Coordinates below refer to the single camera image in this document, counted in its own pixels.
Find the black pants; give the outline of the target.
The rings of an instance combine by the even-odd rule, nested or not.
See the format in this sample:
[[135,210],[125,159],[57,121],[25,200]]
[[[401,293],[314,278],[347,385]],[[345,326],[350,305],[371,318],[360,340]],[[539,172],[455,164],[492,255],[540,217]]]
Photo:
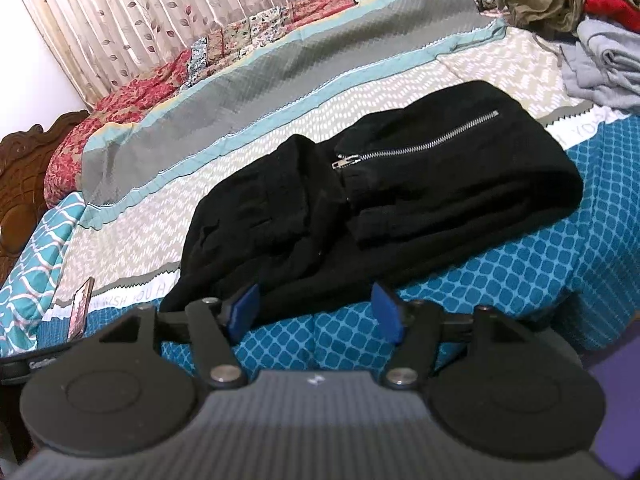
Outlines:
[[194,210],[182,311],[259,287],[256,326],[404,287],[572,214],[584,182],[546,129],[482,80],[367,114],[333,138],[294,134]]

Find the teal patterned pillow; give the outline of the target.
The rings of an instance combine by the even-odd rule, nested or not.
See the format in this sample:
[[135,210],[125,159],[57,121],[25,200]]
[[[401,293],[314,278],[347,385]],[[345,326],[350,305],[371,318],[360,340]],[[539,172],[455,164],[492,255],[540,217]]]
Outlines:
[[1,355],[37,347],[37,330],[61,277],[67,243],[84,213],[79,192],[44,213],[1,287]]

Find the smartphone on bed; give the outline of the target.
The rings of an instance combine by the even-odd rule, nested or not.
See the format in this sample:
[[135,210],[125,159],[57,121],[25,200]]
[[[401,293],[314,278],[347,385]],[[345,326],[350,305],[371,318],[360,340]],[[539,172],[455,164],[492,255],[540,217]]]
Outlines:
[[89,276],[74,293],[72,310],[70,310],[70,322],[68,323],[67,340],[73,341],[80,338],[86,328],[86,318],[92,297],[94,278]]

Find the carved wooden headboard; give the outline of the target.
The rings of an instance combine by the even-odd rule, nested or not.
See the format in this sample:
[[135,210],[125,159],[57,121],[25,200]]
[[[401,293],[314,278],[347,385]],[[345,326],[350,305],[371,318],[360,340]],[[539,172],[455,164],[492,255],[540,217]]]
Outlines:
[[43,179],[53,152],[70,130],[83,122],[86,110],[62,114],[48,129],[35,124],[26,131],[10,133],[0,145],[0,278],[11,273],[47,205]]

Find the patterned bedsheet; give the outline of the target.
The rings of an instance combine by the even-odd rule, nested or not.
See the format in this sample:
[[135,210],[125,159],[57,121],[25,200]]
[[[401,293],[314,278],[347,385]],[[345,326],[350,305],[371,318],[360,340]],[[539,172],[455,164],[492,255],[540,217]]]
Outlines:
[[639,119],[472,0],[368,0],[106,126],[1,289],[1,353],[257,285],[249,370],[390,355],[373,282],[550,318],[580,351],[639,307]]

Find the red floral quilt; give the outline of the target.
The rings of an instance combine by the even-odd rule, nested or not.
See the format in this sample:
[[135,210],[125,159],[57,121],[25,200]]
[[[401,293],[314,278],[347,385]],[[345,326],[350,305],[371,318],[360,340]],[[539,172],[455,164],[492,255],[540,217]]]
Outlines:
[[260,11],[208,32],[175,60],[157,66],[102,99],[94,111],[54,151],[43,179],[43,198],[51,208],[80,185],[81,154],[90,136],[109,122],[141,122],[152,108],[206,77],[268,46],[300,26],[355,5],[355,0],[300,0]]

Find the grey sweatshirt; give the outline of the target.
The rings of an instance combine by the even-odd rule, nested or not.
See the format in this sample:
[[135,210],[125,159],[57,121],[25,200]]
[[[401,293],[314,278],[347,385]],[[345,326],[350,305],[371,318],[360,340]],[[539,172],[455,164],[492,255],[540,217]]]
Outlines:
[[600,106],[639,114],[639,35],[586,18],[574,44],[560,44],[566,93]]

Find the red garment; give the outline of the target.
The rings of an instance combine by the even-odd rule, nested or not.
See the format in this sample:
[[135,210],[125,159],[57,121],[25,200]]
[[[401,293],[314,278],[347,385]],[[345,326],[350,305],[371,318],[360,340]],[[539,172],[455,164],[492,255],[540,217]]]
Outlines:
[[608,18],[632,32],[640,32],[639,8],[626,0],[585,0],[584,11]]

